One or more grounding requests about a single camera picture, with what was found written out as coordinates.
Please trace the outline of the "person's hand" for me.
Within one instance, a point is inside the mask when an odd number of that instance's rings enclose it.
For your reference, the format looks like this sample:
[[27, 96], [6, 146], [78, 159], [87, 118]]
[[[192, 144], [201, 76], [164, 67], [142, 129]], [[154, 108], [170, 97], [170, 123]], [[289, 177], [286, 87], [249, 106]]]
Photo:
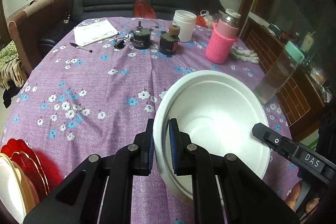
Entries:
[[305, 205], [305, 214], [309, 214], [311, 211], [314, 211], [319, 204], [319, 197], [305, 201], [305, 199], [309, 197], [309, 191], [310, 185], [301, 180], [289, 191], [284, 202], [294, 212], [296, 212], [301, 205]]

